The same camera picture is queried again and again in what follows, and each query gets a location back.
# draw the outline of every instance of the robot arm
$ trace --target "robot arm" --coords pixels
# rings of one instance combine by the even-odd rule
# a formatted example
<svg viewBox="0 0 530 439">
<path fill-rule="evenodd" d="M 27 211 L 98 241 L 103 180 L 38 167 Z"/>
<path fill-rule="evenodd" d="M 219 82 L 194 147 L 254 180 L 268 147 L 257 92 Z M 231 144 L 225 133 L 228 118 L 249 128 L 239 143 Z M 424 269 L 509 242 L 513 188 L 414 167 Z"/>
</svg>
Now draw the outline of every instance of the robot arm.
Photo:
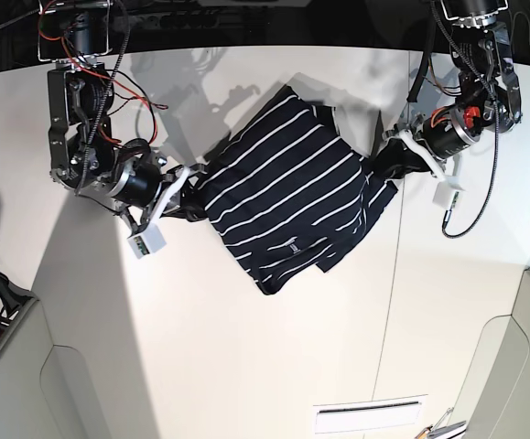
<svg viewBox="0 0 530 439">
<path fill-rule="evenodd" d="M 54 19 L 47 22 L 48 35 L 40 32 L 39 56 L 49 59 L 48 54 L 57 53 L 56 68 L 48 73 L 51 176 L 79 197 L 113 200 L 117 210 L 100 204 L 128 225 L 129 243 L 140 258 L 166 245 L 157 222 L 165 211 L 180 207 L 182 189 L 202 166 L 163 173 L 167 159 L 150 146 L 155 134 L 150 141 L 136 138 L 123 145 L 112 138 L 108 112 L 114 103 L 114 82 L 105 66 L 95 61 L 107 51 L 103 17 L 109 8 L 108 2 L 80 0 L 72 7 L 55 1 L 42 6 L 41 16 Z M 152 111 L 152 102 L 144 99 Z M 76 134 L 68 138 L 71 127 Z M 130 208 L 142 210 L 139 222 Z M 201 219 L 198 212 L 184 213 L 188 220 Z"/>
<path fill-rule="evenodd" d="M 436 109 L 431 117 L 414 114 L 410 123 L 403 121 L 384 133 L 382 151 L 373 151 L 372 156 L 376 157 L 374 173 L 384 178 L 430 171 L 439 180 L 434 202 L 446 209 L 442 231 L 453 239 L 470 232 L 489 203 L 499 134 L 521 122 L 521 91 L 506 24 L 497 22 L 498 13 L 508 8 L 506 0 L 440 0 L 440 3 L 445 18 L 455 26 L 454 37 L 444 27 L 436 1 L 430 0 L 434 21 L 430 22 L 422 66 L 407 100 L 411 104 L 416 102 L 430 61 L 436 24 L 448 40 L 454 65 L 460 71 L 460 93 L 452 105 Z M 459 153 L 478 143 L 485 129 L 495 131 L 494 163 L 487 197 L 476 220 L 462 233 L 449 235 L 446 228 L 463 189 L 458 181 L 459 166 L 454 166 L 453 175 L 447 176 L 444 165 L 451 157 L 458 164 Z"/>
<path fill-rule="evenodd" d="M 448 158 L 478 143 L 485 129 L 494 129 L 497 115 L 500 133 L 521 122 L 521 92 L 514 72 L 511 43 L 506 24 L 496 21 L 498 11 L 506 8 L 506 3 L 498 7 L 497 4 L 497 0 L 442 0 L 445 16 L 458 26 L 454 31 L 458 47 L 478 75 L 452 49 L 451 57 L 459 69 L 459 95 L 452 105 L 436 110 L 432 117 L 417 113 L 410 123 L 399 123 L 394 130 L 386 132 L 384 149 L 374 162 L 377 175 L 401 178 L 411 172 L 427 171 L 437 175 L 439 170 L 434 169 L 434 163 L 441 167 Z M 473 14 L 466 14 L 469 7 L 474 8 Z M 497 80 L 499 77 L 505 88 Z M 494 100 L 484 82 L 492 90 Z M 416 156 L 409 142 L 398 135 L 402 131 L 408 131 L 433 161 L 427 163 Z"/>
</svg>

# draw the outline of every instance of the red cable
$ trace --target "red cable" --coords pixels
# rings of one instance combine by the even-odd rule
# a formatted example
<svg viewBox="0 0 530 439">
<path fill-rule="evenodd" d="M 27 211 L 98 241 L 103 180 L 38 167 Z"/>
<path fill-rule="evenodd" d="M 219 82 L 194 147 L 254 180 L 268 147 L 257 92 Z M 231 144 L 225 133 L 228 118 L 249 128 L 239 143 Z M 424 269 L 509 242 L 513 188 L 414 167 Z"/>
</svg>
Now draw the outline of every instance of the red cable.
<svg viewBox="0 0 530 439">
<path fill-rule="evenodd" d="M 70 62 L 71 64 L 73 65 L 73 67 L 75 67 L 76 69 L 81 69 L 81 71 L 85 71 L 86 73 L 92 75 L 92 76 L 95 76 L 97 78 L 101 78 L 103 80 L 112 80 L 109 76 L 105 76 L 105 75 L 102 75 L 100 73 L 97 73 L 95 71 L 91 71 L 91 70 L 88 70 L 88 69 L 85 69 L 83 68 L 80 63 L 70 54 L 70 51 L 69 49 L 67 48 L 67 45 L 65 44 L 65 38 L 61 38 L 60 37 L 60 40 L 61 40 L 61 45 L 63 46 L 63 50 L 65 51 L 65 54 L 68 56 L 68 58 L 70 59 Z M 142 96 L 140 96 L 139 94 L 137 94 L 136 92 L 130 90 L 128 87 L 126 87 L 125 85 L 123 85 L 121 82 L 119 82 L 118 80 L 112 80 L 116 85 L 122 87 L 123 89 L 125 89 L 126 91 L 128 91 L 129 93 L 131 93 L 132 95 L 134 95 L 140 102 L 142 102 L 146 107 L 147 109 L 150 111 L 151 110 L 151 107 L 150 107 L 150 104 L 148 103 L 148 101 L 143 98 Z M 153 137 L 151 138 L 149 144 L 152 144 L 153 142 L 155 142 L 155 140 L 157 139 L 157 120 L 155 120 L 154 122 L 154 126 L 153 126 Z"/>
<path fill-rule="evenodd" d="M 38 22 L 37 22 L 37 31 L 38 31 L 38 34 L 41 35 L 41 37 L 45 38 L 47 41 L 59 41 L 61 39 L 61 37 L 49 37 L 48 35 L 45 35 L 43 33 L 43 31 L 41 30 L 41 21 L 43 20 L 43 16 L 45 16 L 45 12 L 51 7 L 51 5 L 53 5 L 55 2 L 57 2 L 57 0 L 51 0 L 50 2 L 47 3 L 47 5 L 43 8 L 43 10 L 41 11 L 41 14 L 40 16 L 38 17 Z"/>
</svg>

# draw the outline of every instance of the navy striped shirt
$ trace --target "navy striped shirt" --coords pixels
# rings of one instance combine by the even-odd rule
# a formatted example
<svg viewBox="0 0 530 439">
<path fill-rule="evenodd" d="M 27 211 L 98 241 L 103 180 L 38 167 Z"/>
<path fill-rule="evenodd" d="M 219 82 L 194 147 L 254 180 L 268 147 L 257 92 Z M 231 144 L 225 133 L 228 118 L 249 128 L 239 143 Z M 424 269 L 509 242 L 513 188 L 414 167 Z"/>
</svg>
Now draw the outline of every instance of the navy striped shirt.
<svg viewBox="0 0 530 439">
<path fill-rule="evenodd" d="M 210 162 L 197 200 L 264 294 L 316 264 L 324 272 L 396 194 L 339 136 L 331 109 L 285 87 Z"/>
</svg>

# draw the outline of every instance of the wire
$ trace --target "wire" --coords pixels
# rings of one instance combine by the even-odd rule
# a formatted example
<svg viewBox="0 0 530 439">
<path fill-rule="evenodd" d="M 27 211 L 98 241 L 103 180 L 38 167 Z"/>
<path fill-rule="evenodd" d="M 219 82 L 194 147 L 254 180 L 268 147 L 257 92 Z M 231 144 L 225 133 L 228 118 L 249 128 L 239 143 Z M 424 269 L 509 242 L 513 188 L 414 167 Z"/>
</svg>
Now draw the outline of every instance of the wire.
<svg viewBox="0 0 530 439">
<path fill-rule="evenodd" d="M 427 17 L 427 34 L 426 42 L 423 47 L 423 54 L 421 55 L 421 63 L 419 64 L 419 71 L 415 80 L 413 81 L 413 86 L 409 91 L 407 96 L 407 102 L 417 102 L 417 96 L 421 91 L 421 86 L 423 85 L 423 79 L 427 76 L 427 61 L 431 58 L 431 52 L 433 51 L 434 43 L 436 42 L 436 21 L 432 15 Z"/>
<path fill-rule="evenodd" d="M 478 215 L 476 216 L 476 219 L 472 222 L 472 224 L 462 233 L 458 233 L 455 235 L 451 235 L 447 232 L 447 227 L 449 224 L 449 220 L 451 219 L 451 210 L 446 211 L 446 214 L 444 215 L 444 219 L 441 222 L 441 232 L 443 235 L 451 240 L 456 240 L 457 238 L 462 238 L 463 236 L 466 236 L 468 233 L 476 227 L 476 225 L 479 223 L 479 221 L 482 218 L 482 215 L 484 215 L 484 211 L 488 207 L 491 196 L 492 196 L 492 190 L 494 188 L 494 180 L 496 178 L 496 168 L 498 166 L 498 160 L 499 160 L 499 132 L 501 131 L 501 123 L 499 119 L 499 105 L 496 99 L 496 96 L 494 95 L 494 91 L 492 89 L 491 84 L 489 84 L 483 76 L 476 70 L 474 67 L 474 64 L 468 59 L 468 57 L 460 50 L 456 42 L 452 39 L 451 35 L 448 33 L 448 30 L 444 26 L 444 24 L 441 21 L 441 17 L 439 16 L 438 10 L 436 8 L 436 1 L 430 0 L 431 4 L 431 13 L 433 14 L 433 17 L 436 19 L 436 23 L 438 23 L 439 29 L 441 30 L 441 33 L 444 35 L 446 40 L 449 42 L 451 47 L 458 53 L 458 56 L 461 58 L 462 62 L 471 70 L 471 72 L 476 75 L 477 78 L 480 78 L 482 86 L 488 93 L 489 97 L 492 100 L 492 105 L 494 107 L 494 158 L 492 160 L 492 172 L 491 172 L 491 183 L 488 187 L 488 192 L 486 193 L 486 198 L 484 199 L 484 202 L 482 203 L 482 207 L 480 212 L 478 212 Z"/>
<path fill-rule="evenodd" d="M 56 2 L 57 0 L 51 0 L 50 2 L 48 2 L 45 7 L 43 8 L 43 10 L 41 11 L 39 17 L 38 17 L 38 22 L 37 22 L 37 32 L 38 34 L 42 37 L 42 38 L 45 38 L 47 41 L 59 41 L 61 39 L 61 37 L 50 37 L 49 35 L 45 35 L 43 33 L 43 30 L 41 29 L 41 24 L 43 22 L 43 17 L 45 16 L 45 13 L 47 12 L 47 10 Z"/>
<path fill-rule="evenodd" d="M 110 137 L 108 134 L 106 134 L 106 132 L 103 130 L 102 126 L 98 126 L 98 133 L 100 133 L 100 135 L 102 136 L 102 138 L 106 141 L 106 142 L 110 142 L 111 144 L 115 144 L 116 146 L 121 146 L 120 143 L 122 142 L 121 140 L 118 140 L 118 139 L 113 139 L 112 137 Z"/>
<path fill-rule="evenodd" d="M 511 16 L 511 48 L 514 46 L 514 27 L 517 23 L 517 17 L 519 16 L 524 16 L 525 17 L 525 20 L 527 22 L 527 29 L 529 30 L 529 50 L 530 50 L 530 19 L 529 19 L 529 16 L 523 12 L 523 11 L 518 11 L 517 13 L 515 13 L 513 15 L 513 13 L 511 12 L 511 10 L 509 9 L 509 14 Z"/>
<path fill-rule="evenodd" d="M 433 81 L 435 82 L 435 85 L 436 87 L 439 88 L 439 90 L 444 93 L 446 96 L 451 96 L 451 97 L 456 97 L 456 96 L 460 96 L 461 93 L 452 93 L 450 91 L 447 91 L 446 88 L 441 85 L 438 81 L 438 77 L 436 76 L 436 72 L 434 71 L 433 69 L 433 59 L 431 57 L 429 57 L 427 59 L 427 62 L 429 63 L 429 71 L 431 73 L 431 77 L 433 78 Z"/>
<path fill-rule="evenodd" d="M 140 85 L 138 85 L 136 82 L 134 82 L 133 79 L 130 76 L 126 75 L 126 73 L 124 73 L 123 71 L 120 70 L 118 72 L 118 74 L 123 75 L 125 78 L 130 80 L 143 94 L 146 94 L 146 92 L 142 89 L 142 87 Z M 114 92 L 114 95 L 118 96 L 120 99 L 124 99 L 124 100 L 128 100 L 128 101 L 133 100 L 133 98 L 126 98 L 125 96 L 122 96 L 120 93 L 117 93 L 117 92 Z M 153 105 L 158 110 L 168 110 L 169 109 L 169 106 L 166 103 L 151 102 L 151 105 Z"/>
<path fill-rule="evenodd" d="M 449 117 L 440 117 L 439 119 L 436 120 L 436 122 L 434 123 L 434 128 L 436 126 L 438 126 L 440 123 L 442 122 L 446 122 L 446 121 L 449 121 L 450 118 Z"/>
<path fill-rule="evenodd" d="M 32 16 L 33 14 L 36 14 L 37 12 L 38 12 L 38 8 L 33 9 L 32 11 L 28 11 L 22 16 L 18 16 L 17 18 L 13 18 L 12 20 L 6 21 L 2 25 L 0 25 L 0 30 L 4 29 L 5 27 L 9 27 L 10 25 L 14 25 L 17 21 L 23 20 L 27 18 L 28 16 Z"/>
<path fill-rule="evenodd" d="M 449 110 L 451 110 L 452 108 L 452 105 L 450 106 L 447 106 L 447 107 L 441 107 L 441 108 L 438 108 L 436 109 L 432 114 L 431 114 L 431 128 L 435 128 L 437 124 L 439 124 L 442 119 L 439 119 L 437 122 L 435 122 L 436 120 L 436 117 L 444 114 L 445 112 L 448 112 Z"/>
<path fill-rule="evenodd" d="M 85 145 L 85 150 L 83 152 L 83 170 L 81 171 L 80 183 L 75 188 L 75 195 L 80 194 L 81 188 L 85 184 L 85 179 L 88 174 L 88 166 L 90 162 L 90 158 L 89 158 L 90 145 L 92 144 L 93 137 L 95 136 L 96 130 L 98 129 L 98 125 L 100 124 L 100 121 L 102 119 L 104 107 L 106 106 L 106 101 L 108 100 L 108 96 L 110 95 L 110 90 L 112 89 L 112 82 L 116 78 L 116 73 L 118 72 L 118 69 L 120 68 L 122 58 L 124 57 L 124 54 L 126 53 L 126 47 L 128 46 L 128 40 L 130 39 L 130 24 L 128 22 L 128 12 L 126 11 L 124 3 L 122 3 L 122 0 L 114 0 L 114 1 L 120 6 L 120 8 L 122 9 L 123 15 L 124 15 L 124 21 L 126 23 L 126 30 L 124 32 L 124 40 L 123 40 L 122 46 L 120 47 L 120 51 L 118 52 L 118 59 L 116 60 L 116 63 L 114 64 L 114 71 L 112 72 L 112 75 L 110 76 L 110 82 L 108 82 L 108 85 L 106 86 L 106 91 L 103 94 L 102 100 L 100 101 L 100 107 L 98 108 L 98 112 L 93 121 L 92 130 L 90 131 L 88 141 Z"/>
<path fill-rule="evenodd" d="M 116 114 L 118 113 L 120 110 L 122 110 L 126 105 L 128 105 L 128 103 L 130 101 L 133 101 L 135 100 L 136 98 L 133 97 L 133 98 L 124 98 L 124 102 L 122 103 L 122 105 L 120 105 L 116 110 L 112 111 L 112 112 L 109 112 L 108 115 L 109 116 L 112 116 L 113 114 Z"/>
<path fill-rule="evenodd" d="M 426 80 L 427 82 L 429 82 L 434 87 L 437 87 L 436 83 L 433 80 L 431 80 L 430 78 L 428 78 L 427 76 L 424 76 L 423 79 Z M 461 88 L 460 85 L 457 85 L 455 87 L 444 87 L 444 89 L 446 89 L 446 90 L 457 90 L 459 88 Z"/>
<path fill-rule="evenodd" d="M 120 70 L 113 69 L 112 70 L 113 76 L 115 76 L 114 75 L 114 71 L 117 71 L 121 75 L 125 76 L 143 93 L 143 95 L 145 97 L 140 96 L 138 93 L 136 93 L 135 91 L 132 91 L 130 88 L 126 87 L 125 85 L 123 85 L 122 82 L 120 82 L 120 81 L 118 81 L 116 79 L 113 80 L 111 77 L 109 77 L 107 75 L 102 75 L 101 73 L 99 73 L 97 71 L 90 70 L 90 68 L 82 66 L 78 62 L 78 60 L 76 60 L 75 57 L 73 57 L 70 54 L 70 50 L 68 49 L 68 44 L 70 45 L 70 41 L 69 40 L 67 40 L 66 38 L 62 38 L 61 39 L 61 45 L 63 46 L 63 50 L 65 51 L 65 54 L 69 58 L 71 64 L 73 64 L 73 66 L 76 69 L 81 69 L 81 71 L 83 71 L 85 73 L 88 73 L 90 75 L 93 75 L 93 76 L 95 76 L 97 78 L 101 78 L 103 80 L 109 80 L 109 81 L 113 82 L 114 84 L 118 85 L 119 87 L 121 87 L 121 88 L 125 89 L 126 91 L 128 91 L 129 93 L 133 94 L 135 96 L 135 99 L 138 99 L 140 102 L 142 102 L 145 105 L 145 107 L 151 112 L 151 116 L 153 118 L 153 136 L 151 137 L 151 140 L 149 141 L 149 143 L 153 143 L 157 139 L 157 131 L 158 131 L 158 129 L 157 129 L 157 119 L 155 118 L 155 114 L 154 114 L 153 109 L 152 109 L 153 103 L 150 102 L 150 100 L 148 99 L 148 96 L 146 95 L 145 91 L 136 82 L 134 82 L 128 75 L 126 75 L 125 73 L 121 72 Z M 163 104 L 154 104 L 154 105 L 156 105 L 156 106 L 160 105 L 160 109 L 161 110 L 164 109 L 164 108 L 168 108 L 166 105 L 163 105 Z"/>
</svg>

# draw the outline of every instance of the metal bracket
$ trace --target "metal bracket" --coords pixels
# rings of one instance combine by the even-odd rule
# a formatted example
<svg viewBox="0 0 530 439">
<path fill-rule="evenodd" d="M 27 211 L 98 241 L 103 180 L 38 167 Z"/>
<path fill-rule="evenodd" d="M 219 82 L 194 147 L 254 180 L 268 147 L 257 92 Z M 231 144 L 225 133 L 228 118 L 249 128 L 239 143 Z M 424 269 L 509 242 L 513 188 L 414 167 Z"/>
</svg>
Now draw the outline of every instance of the metal bracket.
<svg viewBox="0 0 530 439">
<path fill-rule="evenodd" d="M 496 54 L 508 95 L 508 111 L 511 120 L 520 123 L 521 113 L 521 88 L 519 78 L 514 72 L 513 52 L 511 51 L 511 40 L 505 23 L 497 23 L 491 30 L 492 42 L 496 48 Z"/>
<path fill-rule="evenodd" d="M 490 14 L 483 14 L 481 16 L 451 16 L 451 13 L 448 11 L 446 1 L 439 0 L 441 3 L 441 8 L 444 11 L 444 16 L 448 21 L 453 22 L 454 25 L 461 27 L 486 27 L 496 22 L 496 16 L 499 12 L 505 11 L 509 8 L 508 0 L 504 0 L 504 5 L 501 5 L 496 11 L 491 12 Z"/>
<path fill-rule="evenodd" d="M 67 173 L 70 168 L 70 155 L 65 138 L 70 129 L 68 93 L 66 92 L 66 75 L 68 69 L 54 69 L 47 73 L 49 86 L 49 149 L 51 152 L 51 169 Z"/>
</svg>

